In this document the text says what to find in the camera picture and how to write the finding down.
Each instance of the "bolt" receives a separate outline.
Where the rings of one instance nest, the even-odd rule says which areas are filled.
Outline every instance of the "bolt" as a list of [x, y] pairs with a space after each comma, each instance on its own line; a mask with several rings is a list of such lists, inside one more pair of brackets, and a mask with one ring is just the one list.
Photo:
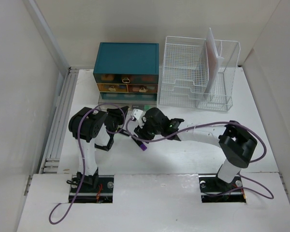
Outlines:
[[206, 182], [204, 180], [200, 181], [200, 186], [201, 188], [205, 188], [206, 187]]
[[240, 180], [237, 180], [237, 181], [235, 182], [235, 185], [236, 185], [237, 187], [241, 187], [241, 186], [243, 186], [242, 181], [240, 181]]
[[113, 187], [114, 187], [114, 183], [113, 182], [108, 182], [107, 183], [107, 187], [109, 188], [109, 189], [112, 189]]

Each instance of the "purple cable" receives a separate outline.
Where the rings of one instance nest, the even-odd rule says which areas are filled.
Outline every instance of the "purple cable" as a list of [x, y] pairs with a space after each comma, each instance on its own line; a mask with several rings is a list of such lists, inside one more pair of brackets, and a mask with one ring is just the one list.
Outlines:
[[[48, 217], [48, 221], [49, 221], [49, 223], [52, 224], [52, 225], [57, 225], [57, 224], [61, 223], [61, 222], [64, 220], [64, 218], [68, 215], [68, 213], [69, 213], [69, 211], [70, 211], [70, 209], [71, 209], [71, 207], [72, 207], [72, 205], [73, 205], [73, 203], [74, 203], [74, 201], [75, 201], [75, 199], [76, 199], [76, 197], [77, 197], [77, 195], [78, 195], [78, 193], [79, 193], [79, 190], [81, 189], [81, 186], [82, 186], [83, 181], [84, 181], [84, 178], [85, 178], [85, 170], [86, 170], [85, 156], [84, 156], [84, 152], [83, 152], [83, 149], [82, 149], [82, 146], [81, 146], [81, 139], [80, 139], [81, 127], [82, 127], [82, 124], [83, 124], [83, 121], [85, 120], [85, 118], [86, 118], [90, 113], [92, 113], [92, 112], [94, 112], [95, 110], [97, 110], [99, 106], [102, 106], [102, 105], [112, 105], [112, 106], [117, 107], [119, 110], [121, 110], [121, 112], [122, 112], [122, 114], [123, 114], [123, 117], [124, 117], [124, 123], [125, 123], [125, 121], [126, 121], [126, 116], [125, 116], [125, 113], [123, 112], [123, 110], [122, 110], [118, 105], [116, 105], [116, 104], [112, 104], [112, 103], [102, 103], [102, 104], [99, 104], [99, 105], [97, 105], [95, 108], [89, 110], [89, 111], [88, 111], [88, 112], [87, 112], [87, 113], [82, 117], [82, 119], [81, 119], [81, 121], [80, 121], [80, 123], [79, 123], [79, 125], [78, 125], [78, 129], [77, 129], [77, 141], [78, 141], [79, 149], [80, 149], [81, 156], [82, 156], [82, 160], [83, 160], [83, 170], [84, 170], [84, 175], [82, 175], [82, 179], [81, 179], [81, 181], [80, 181], [80, 183], [79, 183], [79, 185], [78, 185], [78, 188], [77, 188], [77, 190], [76, 190], [76, 193], [75, 193], [75, 195], [74, 195], [74, 197], [73, 197], [73, 199], [72, 199], [72, 201], [71, 201], [71, 203], [70, 203], [70, 205], [69, 205], [69, 208], [67, 209], [67, 211], [66, 211], [66, 213], [63, 215], [63, 217], [62, 217], [60, 220], [56, 221], [56, 222], [53, 222], [52, 219], [51, 219], [53, 212], [55, 211], [55, 209], [56, 209], [59, 205], [61, 205], [61, 203], [57, 204], [57, 205], [53, 208], [53, 210], [50, 212], [49, 217]], [[120, 130], [118, 130], [118, 131], [116, 131], [116, 132], [112, 132], [112, 134], [117, 134], [117, 133], [121, 132], [122, 130], [123, 130], [123, 126], [122, 126], [122, 128], [121, 128]]]
[[[250, 161], [250, 163], [257, 162], [257, 161], [263, 159], [263, 158], [265, 157], [265, 155], [266, 155], [266, 151], [267, 151], [267, 149], [266, 149], [266, 145], [265, 145], [264, 141], [260, 138], [260, 136], [258, 136], [258, 135], [257, 135], [254, 131], [252, 131], [251, 129], [249, 129], [249, 128], [247, 128], [247, 127], [241, 125], [241, 124], [235, 123], [235, 122], [224, 122], [224, 121], [221, 121], [221, 122], [211, 122], [211, 123], [206, 123], [206, 124], [200, 124], [200, 125], [196, 125], [196, 126], [193, 126], [193, 127], [188, 127], [188, 128], [185, 128], [185, 129], [181, 129], [181, 130], [179, 130], [179, 131], [177, 131], [177, 132], [175, 132], [175, 133], [172, 133], [172, 134], [170, 134], [170, 135], [168, 135], [168, 136], [165, 136], [165, 137], [163, 137], [163, 138], [160, 138], [160, 139], [156, 139], [156, 140], [145, 140], [145, 139], [140, 139], [140, 138], [134, 136], [134, 135], [131, 134], [131, 132], [128, 130], [128, 124], [129, 124], [129, 122], [132, 121], [133, 119], [134, 119], [134, 117], [131, 117], [131, 118], [129, 118], [129, 120], [127, 121], [127, 123], [126, 123], [126, 131], [128, 132], [128, 134], [129, 134], [133, 139], [138, 140], [138, 141], [141, 141], [141, 142], [145, 142], [145, 143], [159, 142], [159, 141], [162, 141], [162, 140], [165, 140], [165, 139], [171, 138], [171, 137], [173, 137], [174, 135], [177, 135], [178, 133], [181, 133], [181, 132], [183, 132], [183, 131], [193, 130], [193, 129], [195, 129], [195, 128], [202, 128], [202, 127], [208, 127], [208, 126], [213, 126], [213, 125], [221, 125], [221, 124], [234, 125], [234, 126], [237, 126], [237, 127], [241, 127], [241, 128], [243, 128], [243, 129], [245, 129], [246, 131], [250, 132], [251, 134], [253, 134], [253, 135], [254, 135], [254, 136], [255, 136], [255, 137], [260, 141], [261, 145], [263, 146], [263, 150], [264, 150], [263, 154], [262, 154], [259, 158]], [[274, 199], [274, 195], [273, 195], [273, 193], [272, 193], [272, 192], [271, 192], [271, 191], [270, 191], [266, 186], [264, 186], [263, 184], [259, 183], [258, 181], [255, 181], [255, 180], [252, 180], [252, 179], [250, 179], [250, 178], [248, 178], [248, 177], [242, 176], [242, 175], [240, 175], [239, 173], [238, 173], [238, 175], [239, 175], [240, 177], [242, 177], [243, 179], [250, 180], [250, 181], [252, 181], [252, 182], [254, 182], [254, 183], [256, 183], [256, 184], [262, 186], [265, 190], [267, 190], [267, 191], [270, 193], [271, 196], [270, 196], [270, 197], [265, 196], [264, 194], [262, 194], [262, 193], [260, 193], [260, 192], [257, 192], [256, 190], [253, 190], [253, 189], [251, 189], [251, 188], [246, 188], [246, 187], [238, 187], [238, 188], [234, 188], [234, 189], [231, 189], [231, 190], [229, 190], [229, 191], [222, 192], [222, 193], [219, 193], [219, 194], [209, 194], [209, 195], [210, 195], [210, 196], [222, 196], [222, 195], [225, 195], [225, 194], [227, 194], [227, 193], [230, 193], [230, 192], [233, 192], [233, 191], [236, 191], [236, 190], [239, 190], [239, 189], [247, 189], [247, 190], [250, 190], [250, 191], [252, 191], [252, 192], [254, 192], [254, 193], [256, 193], [256, 194], [259, 194], [260, 196], [263, 196], [263, 197], [265, 197], [265, 198], [267, 198], [267, 199]]]

